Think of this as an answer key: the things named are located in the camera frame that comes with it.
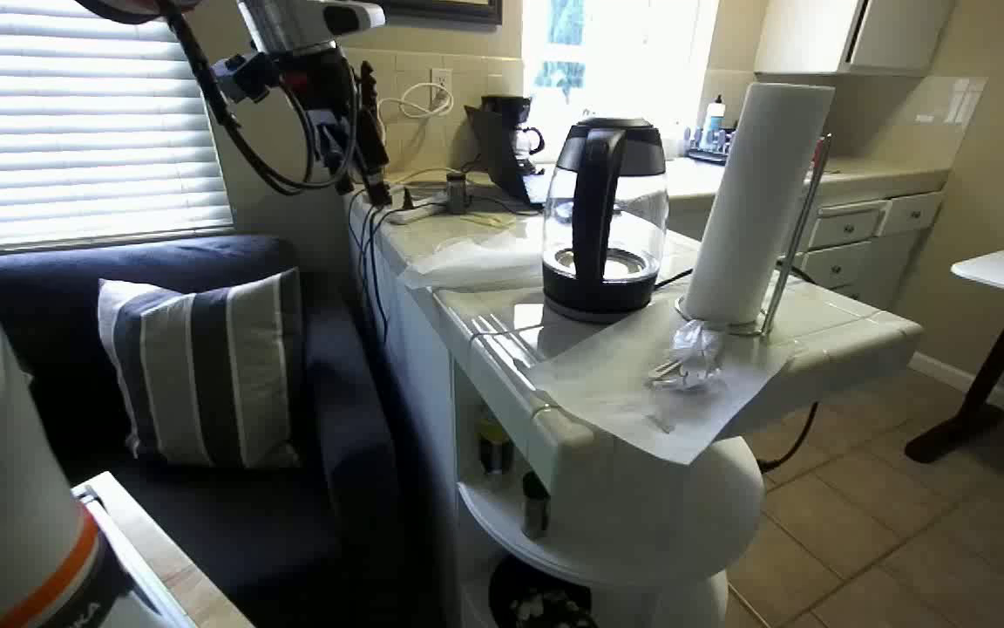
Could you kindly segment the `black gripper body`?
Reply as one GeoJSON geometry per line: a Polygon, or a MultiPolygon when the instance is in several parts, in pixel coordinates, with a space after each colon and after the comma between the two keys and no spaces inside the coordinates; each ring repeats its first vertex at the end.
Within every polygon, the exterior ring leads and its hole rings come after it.
{"type": "Polygon", "coordinates": [[[339,48],[294,56],[282,70],[282,86],[305,111],[312,159],[334,186],[343,150],[352,143],[360,154],[360,95],[349,61],[339,48]]]}

